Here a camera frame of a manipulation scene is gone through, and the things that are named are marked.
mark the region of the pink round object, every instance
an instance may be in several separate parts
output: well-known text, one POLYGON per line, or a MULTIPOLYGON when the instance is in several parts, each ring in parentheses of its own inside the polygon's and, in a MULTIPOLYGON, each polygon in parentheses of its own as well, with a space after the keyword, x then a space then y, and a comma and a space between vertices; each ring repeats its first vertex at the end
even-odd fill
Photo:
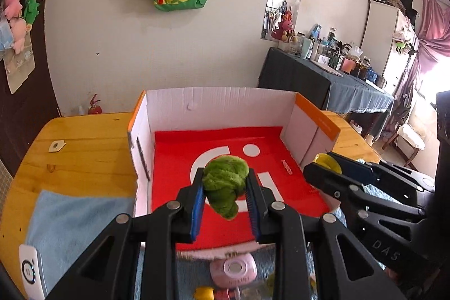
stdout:
POLYGON ((250 253, 215 260, 209 266, 214 283, 221 288, 234 288, 251 283, 257 275, 255 260, 250 253))

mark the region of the red mat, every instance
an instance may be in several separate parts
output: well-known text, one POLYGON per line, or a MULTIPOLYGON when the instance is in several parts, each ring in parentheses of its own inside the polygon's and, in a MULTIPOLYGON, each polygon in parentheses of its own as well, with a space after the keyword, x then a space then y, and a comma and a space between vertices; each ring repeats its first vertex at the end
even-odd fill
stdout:
MULTIPOLYGON (((249 167, 255 170, 255 174, 259 174, 260 183, 269 187, 271 181, 274 182, 279 192, 275 193, 275 197, 279 199, 277 195, 281 195, 283 201, 298 212, 314 217, 328 212, 328 206, 319 192, 306 183, 300 168, 281 141, 281 129, 264 127, 156 132, 152 211, 167 201, 174 200, 180 188, 190 185, 191 171, 196 171, 193 164, 196 160, 197 163, 202 160, 200 156, 206 155, 206 159, 210 160, 214 158, 211 154, 219 153, 218 155, 231 154, 245 159, 249 167)), ((244 202, 239 205, 246 210, 244 202)), ((247 212, 239 212, 233 221, 226 221, 209 205, 205 205, 202 227, 196 242, 192 245, 178 245, 177 250, 204 250, 253 240, 247 212)))

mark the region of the pink curtain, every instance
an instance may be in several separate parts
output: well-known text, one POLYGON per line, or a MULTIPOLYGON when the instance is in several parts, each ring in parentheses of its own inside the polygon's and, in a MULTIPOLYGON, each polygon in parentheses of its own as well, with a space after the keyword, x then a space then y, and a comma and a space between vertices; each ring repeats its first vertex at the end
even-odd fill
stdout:
POLYGON ((440 58, 450 57, 450 8, 443 11, 437 0, 424 0, 422 17, 417 53, 419 83, 440 58))
POLYGON ((412 65, 406 67, 399 87, 395 92, 394 109, 389 117, 385 131, 395 131, 399 116, 406 120, 410 114, 408 102, 411 93, 420 89, 424 76, 437 65, 439 60, 450 57, 450 8, 445 11, 437 0, 424 0, 423 22, 418 33, 419 47, 412 65))

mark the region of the green plush toy on wall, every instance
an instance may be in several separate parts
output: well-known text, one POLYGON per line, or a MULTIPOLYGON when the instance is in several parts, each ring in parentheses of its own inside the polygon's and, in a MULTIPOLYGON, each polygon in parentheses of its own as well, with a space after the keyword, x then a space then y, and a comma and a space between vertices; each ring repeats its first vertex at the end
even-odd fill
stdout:
POLYGON ((248 164, 233 155, 222 155, 210 161, 203 170, 203 188, 210 206, 227 220, 238 214, 236 199, 245 193, 248 164))
POLYGON ((26 20, 27 24, 33 24, 39 14, 39 11, 37 10, 39 5, 40 3, 36 2, 36 0, 26 0, 23 18, 26 20))

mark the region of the black backpack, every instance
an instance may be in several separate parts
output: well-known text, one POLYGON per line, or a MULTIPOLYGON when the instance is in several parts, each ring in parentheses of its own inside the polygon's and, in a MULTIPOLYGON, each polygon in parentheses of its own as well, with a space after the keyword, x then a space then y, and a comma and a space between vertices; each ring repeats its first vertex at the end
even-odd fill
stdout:
POLYGON ((415 27, 417 11, 413 8, 413 0, 401 0, 401 2, 403 3, 406 9, 405 16, 409 18, 411 24, 413 25, 413 27, 415 27))

